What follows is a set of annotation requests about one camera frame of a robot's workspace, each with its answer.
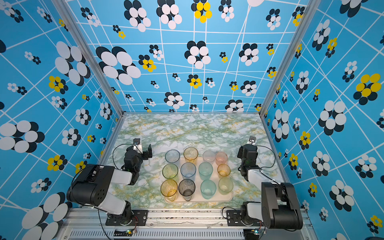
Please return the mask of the short pink dimpled cup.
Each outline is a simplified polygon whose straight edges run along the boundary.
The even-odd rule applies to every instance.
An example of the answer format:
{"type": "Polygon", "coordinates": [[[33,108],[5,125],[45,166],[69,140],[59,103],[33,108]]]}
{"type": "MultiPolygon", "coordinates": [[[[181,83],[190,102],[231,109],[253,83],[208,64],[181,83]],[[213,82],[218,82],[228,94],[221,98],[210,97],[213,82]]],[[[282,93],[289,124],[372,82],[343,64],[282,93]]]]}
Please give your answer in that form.
{"type": "Polygon", "coordinates": [[[227,161],[228,161],[228,155],[225,152],[217,152],[216,153],[215,162],[218,166],[222,165],[222,164],[226,164],[227,161]]]}

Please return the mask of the short yellow cup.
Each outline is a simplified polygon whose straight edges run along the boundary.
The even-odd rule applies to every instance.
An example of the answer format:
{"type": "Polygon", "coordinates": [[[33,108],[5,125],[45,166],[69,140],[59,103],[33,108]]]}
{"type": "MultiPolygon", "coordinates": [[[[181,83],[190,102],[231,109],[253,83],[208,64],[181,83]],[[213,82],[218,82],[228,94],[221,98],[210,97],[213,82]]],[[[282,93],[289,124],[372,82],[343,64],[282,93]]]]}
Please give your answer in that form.
{"type": "Polygon", "coordinates": [[[228,178],[231,174],[231,168],[227,164],[220,164],[217,168],[219,178],[228,178]]]}

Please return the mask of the blue clear tall glass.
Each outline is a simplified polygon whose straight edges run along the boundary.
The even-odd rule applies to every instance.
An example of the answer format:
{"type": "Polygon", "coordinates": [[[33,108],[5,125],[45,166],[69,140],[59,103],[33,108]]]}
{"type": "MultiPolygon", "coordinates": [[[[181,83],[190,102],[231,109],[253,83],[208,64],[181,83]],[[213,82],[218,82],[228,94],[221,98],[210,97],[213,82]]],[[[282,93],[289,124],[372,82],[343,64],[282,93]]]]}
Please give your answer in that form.
{"type": "Polygon", "coordinates": [[[175,164],[176,166],[180,166],[180,158],[181,154],[178,150],[169,150],[165,154],[166,162],[169,164],[175,164]]]}

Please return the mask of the green tall glass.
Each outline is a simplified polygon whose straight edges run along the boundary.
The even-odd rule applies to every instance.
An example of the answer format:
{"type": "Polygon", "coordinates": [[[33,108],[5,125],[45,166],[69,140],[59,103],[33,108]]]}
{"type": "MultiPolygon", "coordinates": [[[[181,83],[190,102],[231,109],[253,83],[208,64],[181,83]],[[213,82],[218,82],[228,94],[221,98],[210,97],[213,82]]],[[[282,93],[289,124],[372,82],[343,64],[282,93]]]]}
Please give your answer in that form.
{"type": "Polygon", "coordinates": [[[174,180],[177,182],[179,178],[179,168],[175,164],[167,164],[163,167],[162,174],[166,180],[174,180]]]}

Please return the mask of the short clear dimpled cup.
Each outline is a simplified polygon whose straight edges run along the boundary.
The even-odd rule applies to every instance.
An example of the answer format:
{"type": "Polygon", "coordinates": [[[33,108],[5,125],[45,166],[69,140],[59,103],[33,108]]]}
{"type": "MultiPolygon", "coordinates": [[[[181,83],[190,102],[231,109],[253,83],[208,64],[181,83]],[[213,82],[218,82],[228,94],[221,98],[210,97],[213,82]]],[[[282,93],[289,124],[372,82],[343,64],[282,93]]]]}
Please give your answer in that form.
{"type": "Polygon", "coordinates": [[[207,163],[212,163],[216,160],[216,153],[213,151],[205,151],[203,153],[203,161],[207,163]]]}

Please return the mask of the short green cup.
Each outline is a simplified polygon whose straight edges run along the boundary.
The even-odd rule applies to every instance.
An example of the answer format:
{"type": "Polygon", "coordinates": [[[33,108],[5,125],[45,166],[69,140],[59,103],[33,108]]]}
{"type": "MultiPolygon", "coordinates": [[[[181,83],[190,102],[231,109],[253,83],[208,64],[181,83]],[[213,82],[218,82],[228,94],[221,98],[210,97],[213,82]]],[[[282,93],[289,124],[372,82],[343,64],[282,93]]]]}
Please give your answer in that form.
{"type": "Polygon", "coordinates": [[[230,178],[225,177],[219,180],[218,186],[220,194],[227,195],[232,192],[234,183],[230,178]]]}

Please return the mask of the teal dimpled tall cup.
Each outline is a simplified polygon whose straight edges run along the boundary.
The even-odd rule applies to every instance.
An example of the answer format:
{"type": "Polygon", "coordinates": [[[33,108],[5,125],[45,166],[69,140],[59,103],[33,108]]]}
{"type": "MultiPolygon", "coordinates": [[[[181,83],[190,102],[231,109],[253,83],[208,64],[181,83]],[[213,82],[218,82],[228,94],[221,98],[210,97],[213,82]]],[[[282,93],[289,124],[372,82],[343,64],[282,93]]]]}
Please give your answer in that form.
{"type": "Polygon", "coordinates": [[[209,200],[215,195],[217,186],[212,180],[204,180],[201,183],[200,189],[203,198],[209,200]]]}
{"type": "Polygon", "coordinates": [[[199,165],[199,175],[202,181],[209,180],[213,173],[213,166],[211,163],[203,162],[199,165]]]}

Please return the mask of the yellow tall glass front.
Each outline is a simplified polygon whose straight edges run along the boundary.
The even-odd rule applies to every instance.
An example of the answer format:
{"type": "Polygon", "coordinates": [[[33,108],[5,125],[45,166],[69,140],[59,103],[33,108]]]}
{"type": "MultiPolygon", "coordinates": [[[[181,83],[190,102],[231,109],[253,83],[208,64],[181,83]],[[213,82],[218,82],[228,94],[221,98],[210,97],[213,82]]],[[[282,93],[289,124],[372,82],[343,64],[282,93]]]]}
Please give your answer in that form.
{"type": "Polygon", "coordinates": [[[166,201],[173,202],[178,197],[178,184],[174,180],[165,180],[161,185],[161,194],[166,201]]]}

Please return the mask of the yellow tall glass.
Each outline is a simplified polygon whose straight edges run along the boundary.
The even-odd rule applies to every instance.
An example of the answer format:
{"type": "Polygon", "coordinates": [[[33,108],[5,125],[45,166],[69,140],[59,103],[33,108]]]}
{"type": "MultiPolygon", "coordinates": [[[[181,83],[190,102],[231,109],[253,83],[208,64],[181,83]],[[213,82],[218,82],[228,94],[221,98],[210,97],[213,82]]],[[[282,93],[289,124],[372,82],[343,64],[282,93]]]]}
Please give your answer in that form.
{"type": "Polygon", "coordinates": [[[194,147],[187,147],[183,152],[183,156],[184,156],[186,162],[196,165],[197,159],[199,156],[199,152],[194,147]]]}
{"type": "Polygon", "coordinates": [[[174,180],[165,180],[161,185],[161,194],[166,201],[173,202],[178,197],[178,184],[174,180]]]}

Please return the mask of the blue tall dimpled cup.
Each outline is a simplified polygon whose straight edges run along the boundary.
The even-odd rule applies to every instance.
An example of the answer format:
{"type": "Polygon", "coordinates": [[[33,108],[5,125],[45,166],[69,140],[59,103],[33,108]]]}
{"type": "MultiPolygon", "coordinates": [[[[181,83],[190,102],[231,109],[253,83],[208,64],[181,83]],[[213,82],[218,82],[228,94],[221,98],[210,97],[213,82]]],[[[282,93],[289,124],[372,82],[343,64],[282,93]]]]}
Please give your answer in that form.
{"type": "Polygon", "coordinates": [[[180,168],[180,172],[184,180],[189,179],[195,181],[196,171],[196,165],[190,162],[184,163],[180,168]]]}

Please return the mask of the teal dimpled tall cup front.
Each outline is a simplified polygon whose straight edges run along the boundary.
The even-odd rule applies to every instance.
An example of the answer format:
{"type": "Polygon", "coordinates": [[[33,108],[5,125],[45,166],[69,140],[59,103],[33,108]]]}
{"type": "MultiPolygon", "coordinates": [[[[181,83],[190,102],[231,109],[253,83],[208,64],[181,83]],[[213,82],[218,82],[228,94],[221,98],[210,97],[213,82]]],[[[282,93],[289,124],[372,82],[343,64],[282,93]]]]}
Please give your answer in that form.
{"type": "Polygon", "coordinates": [[[203,198],[209,200],[215,195],[217,186],[212,180],[204,180],[201,183],[200,189],[203,198]]]}

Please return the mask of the grey tall glass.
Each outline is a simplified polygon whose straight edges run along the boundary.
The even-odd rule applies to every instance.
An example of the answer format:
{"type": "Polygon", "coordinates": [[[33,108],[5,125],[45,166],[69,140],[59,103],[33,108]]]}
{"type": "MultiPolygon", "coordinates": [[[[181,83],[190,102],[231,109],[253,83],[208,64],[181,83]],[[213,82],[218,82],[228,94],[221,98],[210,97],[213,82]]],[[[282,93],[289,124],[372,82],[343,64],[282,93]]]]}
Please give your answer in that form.
{"type": "Polygon", "coordinates": [[[189,202],[196,190],[195,182],[191,179],[184,179],[179,183],[179,193],[185,201],[189,202]]]}

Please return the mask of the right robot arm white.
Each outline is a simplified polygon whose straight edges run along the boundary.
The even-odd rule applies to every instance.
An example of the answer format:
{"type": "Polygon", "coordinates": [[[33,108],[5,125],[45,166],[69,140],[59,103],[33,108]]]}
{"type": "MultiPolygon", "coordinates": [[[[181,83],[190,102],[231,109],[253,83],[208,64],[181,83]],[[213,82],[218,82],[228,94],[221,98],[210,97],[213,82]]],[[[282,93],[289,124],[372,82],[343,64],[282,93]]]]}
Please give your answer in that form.
{"type": "Polygon", "coordinates": [[[260,202],[243,202],[242,222],[247,226],[261,222],[267,229],[290,232],[302,229],[304,223],[295,187],[265,174],[257,164],[258,155],[258,146],[250,142],[240,146],[237,155],[242,177],[262,192],[260,202]]]}

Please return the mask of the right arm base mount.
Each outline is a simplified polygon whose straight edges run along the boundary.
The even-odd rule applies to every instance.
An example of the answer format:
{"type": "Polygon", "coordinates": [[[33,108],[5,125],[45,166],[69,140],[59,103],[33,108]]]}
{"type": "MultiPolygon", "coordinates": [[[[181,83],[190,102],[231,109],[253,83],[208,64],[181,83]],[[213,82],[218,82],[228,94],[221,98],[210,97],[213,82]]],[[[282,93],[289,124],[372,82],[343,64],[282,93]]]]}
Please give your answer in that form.
{"type": "Polygon", "coordinates": [[[257,227],[262,226],[259,221],[254,221],[252,224],[247,224],[242,220],[240,210],[225,210],[224,217],[227,219],[227,225],[229,227],[257,227]]]}

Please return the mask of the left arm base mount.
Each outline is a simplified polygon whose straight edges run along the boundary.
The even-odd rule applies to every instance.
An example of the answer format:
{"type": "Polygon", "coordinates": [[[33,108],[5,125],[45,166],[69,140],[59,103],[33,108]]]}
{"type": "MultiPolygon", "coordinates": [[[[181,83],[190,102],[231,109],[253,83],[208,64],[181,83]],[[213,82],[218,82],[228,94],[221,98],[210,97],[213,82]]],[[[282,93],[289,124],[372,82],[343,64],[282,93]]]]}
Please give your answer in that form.
{"type": "Polygon", "coordinates": [[[148,219],[148,210],[132,210],[122,215],[107,214],[106,226],[145,226],[148,219]]]}

